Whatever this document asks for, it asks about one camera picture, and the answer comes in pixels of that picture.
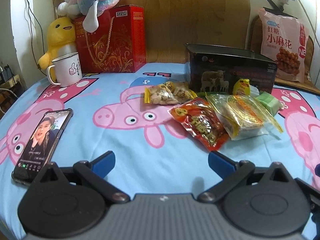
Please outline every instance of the red gift box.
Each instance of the red gift box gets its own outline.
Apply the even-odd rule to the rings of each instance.
[[[94,33],[75,20],[76,45],[83,73],[136,72],[146,63],[144,9],[124,5],[105,10]]]

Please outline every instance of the person on phone screen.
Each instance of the person on phone screen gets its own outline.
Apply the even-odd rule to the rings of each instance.
[[[51,130],[54,121],[53,116],[42,119],[33,137],[27,143],[26,153],[28,153],[28,157],[26,156],[26,158],[28,160],[45,160],[55,139],[55,134]]]

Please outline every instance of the black circular cover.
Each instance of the black circular cover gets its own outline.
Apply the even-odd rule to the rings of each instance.
[[[223,209],[236,227],[266,237],[302,231],[310,216],[303,193],[285,182],[237,188],[226,196]]]
[[[18,216],[26,232],[46,238],[66,238],[93,227],[106,210],[96,191],[50,181],[30,187]]]

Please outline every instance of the pink cartoon pig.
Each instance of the pink cartoon pig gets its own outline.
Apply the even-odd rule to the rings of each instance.
[[[120,94],[120,103],[103,106],[94,113],[93,123],[108,129],[143,128],[146,141],[154,148],[164,145],[164,135],[159,127],[161,124],[176,138],[185,138],[185,129],[168,113],[172,106],[145,104],[141,97],[144,89],[145,86],[137,86],[124,90]]]
[[[67,88],[48,86],[40,97],[13,122],[7,134],[0,140],[0,164],[9,155],[15,165],[44,113],[63,109],[64,103],[81,93],[96,80],[82,79]]]
[[[312,186],[320,189],[320,177],[315,175],[315,167],[320,163],[320,120],[297,91],[274,88],[272,95],[284,106],[279,114],[285,118],[285,129],[295,151],[313,174]]]

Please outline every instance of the plush toy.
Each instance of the plush toy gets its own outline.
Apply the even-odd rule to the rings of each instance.
[[[75,27],[68,17],[58,18],[53,21],[47,33],[48,51],[38,61],[40,69],[46,69],[57,57],[77,52]],[[50,70],[52,80],[56,79],[54,70]]]
[[[86,15],[83,28],[93,33],[99,27],[98,16],[118,2],[119,0],[65,0],[58,7],[58,15],[67,15],[71,19],[76,18],[79,13]]]

